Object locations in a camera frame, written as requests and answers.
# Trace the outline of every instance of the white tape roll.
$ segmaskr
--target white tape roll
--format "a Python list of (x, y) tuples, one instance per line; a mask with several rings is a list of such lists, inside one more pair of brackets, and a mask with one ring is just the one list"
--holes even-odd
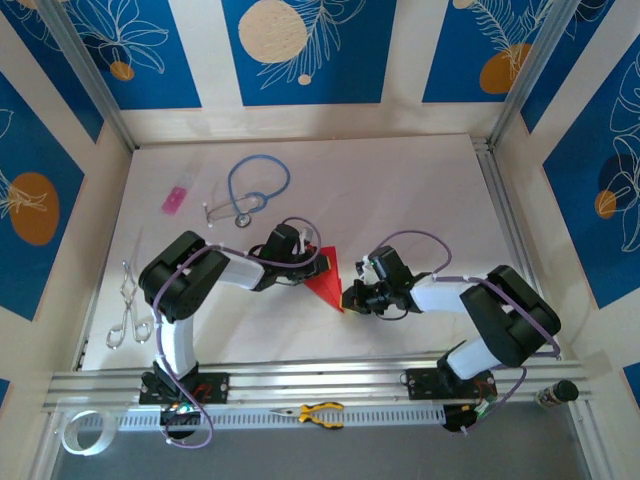
[[(82, 448), (78, 443), (78, 430), (80, 429), (81, 419), (89, 415), (97, 414), (102, 418), (102, 433), (100, 437), (89, 448)], [(77, 413), (64, 427), (62, 433), (62, 445), (64, 449), (73, 455), (97, 455), (103, 452), (116, 436), (116, 419), (109, 412), (99, 410), (85, 410)]]

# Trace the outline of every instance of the yellow pliers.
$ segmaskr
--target yellow pliers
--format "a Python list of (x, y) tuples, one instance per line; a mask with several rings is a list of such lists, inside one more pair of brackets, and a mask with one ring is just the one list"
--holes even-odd
[(301, 423), (313, 422), (316, 425), (320, 425), (321, 427), (328, 428), (330, 430), (337, 430), (344, 427), (344, 423), (342, 422), (329, 423), (312, 415), (312, 413), (316, 413), (327, 408), (344, 410), (344, 405), (336, 402), (324, 402), (318, 403), (317, 405), (302, 405), (300, 408), (278, 408), (276, 410), (271, 410), (271, 413), (282, 415), (284, 417), (298, 417), (298, 421)]

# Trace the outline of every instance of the white table surface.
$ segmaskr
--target white table surface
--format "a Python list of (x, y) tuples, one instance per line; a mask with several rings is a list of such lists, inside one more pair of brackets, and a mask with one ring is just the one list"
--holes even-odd
[[(233, 218), (207, 228), (202, 203), (228, 201), (227, 173), (257, 153), (278, 157), (291, 170), (291, 185), (253, 215), (245, 229)], [(189, 165), (200, 165), (195, 184), (175, 216), (160, 207)], [(250, 162), (234, 176), (234, 188), (265, 193), (277, 189), (283, 172), (264, 161)], [(108, 330), (122, 318), (119, 294), (122, 260), (140, 271), (185, 230), (207, 241), (248, 250), (263, 243), (287, 216), (313, 221), (324, 245), (335, 245), (343, 288), (356, 278), (354, 262), (388, 234), (428, 230), (453, 250), (450, 274), (486, 274), (511, 263), (471, 140), (446, 135), (368, 140), (220, 143), (144, 148), (131, 172), (100, 288), (84, 359), (85, 370), (150, 366), (155, 335), (144, 345), (131, 331), (122, 346), (106, 347)], [(407, 235), (391, 242), (415, 273), (445, 258), (435, 242)], [(151, 321), (141, 291), (139, 320)], [(195, 350), (201, 363), (295, 360), (387, 355), (444, 350), (475, 336), (463, 314), (410, 314), (399, 322), (344, 314), (304, 286), (273, 286), (261, 293), (216, 285), (195, 319)]]

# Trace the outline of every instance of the red triangle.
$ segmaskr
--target red triangle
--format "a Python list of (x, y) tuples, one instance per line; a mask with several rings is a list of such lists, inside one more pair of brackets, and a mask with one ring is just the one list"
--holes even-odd
[(338, 272), (336, 247), (322, 247), (320, 253), (326, 255), (329, 259), (329, 270), (317, 277), (305, 280), (304, 284), (329, 305), (344, 312), (341, 306), (342, 280), (340, 280), (340, 273)]

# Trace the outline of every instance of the gray floor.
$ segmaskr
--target gray floor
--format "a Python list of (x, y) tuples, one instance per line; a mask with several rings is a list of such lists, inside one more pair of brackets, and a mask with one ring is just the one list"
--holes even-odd
[(441, 427), (233, 430), (202, 450), (160, 433), (119, 433), (95, 457), (58, 457), (55, 480), (582, 479), (568, 409), (507, 405), (468, 438)]

